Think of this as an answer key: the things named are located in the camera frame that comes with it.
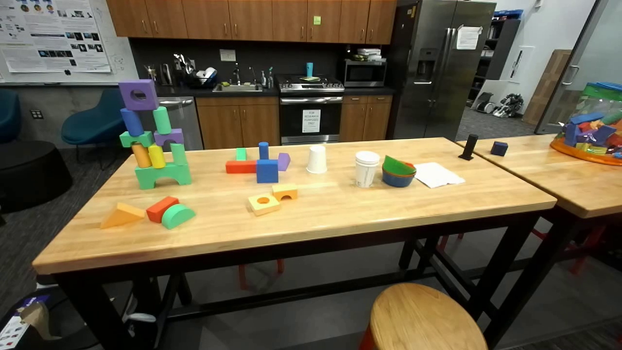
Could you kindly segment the orange triangular foam block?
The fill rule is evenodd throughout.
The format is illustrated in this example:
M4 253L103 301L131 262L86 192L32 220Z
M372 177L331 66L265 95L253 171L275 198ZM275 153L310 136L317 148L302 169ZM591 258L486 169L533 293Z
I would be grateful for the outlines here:
M119 202L115 210L102 222L103 227L121 227L129 223L137 223L146 216L146 212L138 206Z

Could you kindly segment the blue cube foam block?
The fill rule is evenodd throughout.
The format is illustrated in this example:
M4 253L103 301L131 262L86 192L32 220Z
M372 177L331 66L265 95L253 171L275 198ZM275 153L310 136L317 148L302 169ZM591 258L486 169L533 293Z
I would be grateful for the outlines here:
M257 181L259 183L276 183L278 181L278 161L276 159L259 159L257 161Z

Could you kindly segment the yellow square block with hole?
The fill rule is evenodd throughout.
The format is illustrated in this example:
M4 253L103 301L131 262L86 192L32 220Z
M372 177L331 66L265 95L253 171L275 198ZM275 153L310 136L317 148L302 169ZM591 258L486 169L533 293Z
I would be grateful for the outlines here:
M247 200L249 210L257 216L276 212L280 208L280 200L275 194L257 194Z

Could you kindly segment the red rectangular foam block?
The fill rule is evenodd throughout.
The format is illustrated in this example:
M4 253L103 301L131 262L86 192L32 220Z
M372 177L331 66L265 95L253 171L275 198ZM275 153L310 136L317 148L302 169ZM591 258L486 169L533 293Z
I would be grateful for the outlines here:
M257 173L257 161L226 161L226 173Z

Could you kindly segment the stack of coloured bowls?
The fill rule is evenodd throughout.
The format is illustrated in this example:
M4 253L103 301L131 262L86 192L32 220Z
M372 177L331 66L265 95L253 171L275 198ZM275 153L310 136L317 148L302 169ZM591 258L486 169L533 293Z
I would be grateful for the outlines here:
M409 161L387 155L383 161L383 183L389 187L409 187L416 175L416 169Z

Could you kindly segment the green cylinder foam block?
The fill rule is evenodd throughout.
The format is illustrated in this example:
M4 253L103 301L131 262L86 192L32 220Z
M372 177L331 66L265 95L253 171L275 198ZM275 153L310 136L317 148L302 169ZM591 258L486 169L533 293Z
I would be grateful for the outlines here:
M154 111L154 122L160 134L170 134L171 132L171 120L170 120L170 113L166 107L158 107Z

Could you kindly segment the green notched foam block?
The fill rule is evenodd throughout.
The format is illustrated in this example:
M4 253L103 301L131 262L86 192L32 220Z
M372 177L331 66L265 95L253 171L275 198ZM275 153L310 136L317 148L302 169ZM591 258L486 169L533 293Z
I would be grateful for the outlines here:
M123 134L119 134L119 140L123 148L133 148L135 144L148 148L154 144L150 130L144 130L138 136L133 136L129 130L125 130Z

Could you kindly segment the purple square block with hole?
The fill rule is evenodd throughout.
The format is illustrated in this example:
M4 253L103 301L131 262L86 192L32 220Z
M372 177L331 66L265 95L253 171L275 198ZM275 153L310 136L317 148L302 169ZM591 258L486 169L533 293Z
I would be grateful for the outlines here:
M152 80L133 80L119 83L123 101L133 111L154 111L158 107L158 93Z

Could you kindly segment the microwave oven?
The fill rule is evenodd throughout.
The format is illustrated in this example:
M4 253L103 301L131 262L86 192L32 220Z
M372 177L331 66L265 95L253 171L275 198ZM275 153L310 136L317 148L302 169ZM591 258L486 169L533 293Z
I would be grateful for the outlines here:
M387 64L379 60L346 60L344 85L346 87L379 87L385 83Z

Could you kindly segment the teal cup on stove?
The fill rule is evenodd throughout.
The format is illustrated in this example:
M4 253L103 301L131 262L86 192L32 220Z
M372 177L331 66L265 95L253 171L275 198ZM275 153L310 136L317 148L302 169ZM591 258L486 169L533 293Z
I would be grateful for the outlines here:
M315 64L313 62L306 62L306 78L313 78L315 74Z

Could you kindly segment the white paper napkin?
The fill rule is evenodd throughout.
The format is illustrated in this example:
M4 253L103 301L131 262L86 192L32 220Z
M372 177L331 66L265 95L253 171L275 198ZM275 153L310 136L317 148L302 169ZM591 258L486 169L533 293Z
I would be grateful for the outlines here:
M449 171L440 163L416 163L414 169L416 169L416 179L430 188L463 183L463 177L459 177L457 173Z

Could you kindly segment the stainless steel dishwasher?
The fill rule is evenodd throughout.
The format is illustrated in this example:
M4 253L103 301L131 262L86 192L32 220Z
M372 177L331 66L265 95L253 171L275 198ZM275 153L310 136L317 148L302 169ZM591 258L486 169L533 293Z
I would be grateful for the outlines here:
M185 132L185 146L189 150L201 150L203 134L195 99L191 95L162 97L160 103L168 109L171 126Z

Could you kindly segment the black round ottoman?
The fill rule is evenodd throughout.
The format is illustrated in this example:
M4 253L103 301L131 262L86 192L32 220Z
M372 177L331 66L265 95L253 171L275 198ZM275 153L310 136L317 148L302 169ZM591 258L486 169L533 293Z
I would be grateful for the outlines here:
M49 202L72 187L72 175L51 142L22 140L0 146L0 208L18 212Z

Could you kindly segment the orange tray of toy blocks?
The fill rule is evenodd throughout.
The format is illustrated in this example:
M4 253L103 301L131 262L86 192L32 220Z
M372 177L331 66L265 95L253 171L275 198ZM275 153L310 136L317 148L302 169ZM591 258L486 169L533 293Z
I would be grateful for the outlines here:
M551 148L593 163L622 165L622 117L578 113L562 122Z

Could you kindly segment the white wall poster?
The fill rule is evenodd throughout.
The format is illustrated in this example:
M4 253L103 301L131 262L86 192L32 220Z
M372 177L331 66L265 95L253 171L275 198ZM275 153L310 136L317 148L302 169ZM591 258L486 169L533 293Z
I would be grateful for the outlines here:
M0 0L10 74L111 70L90 0Z

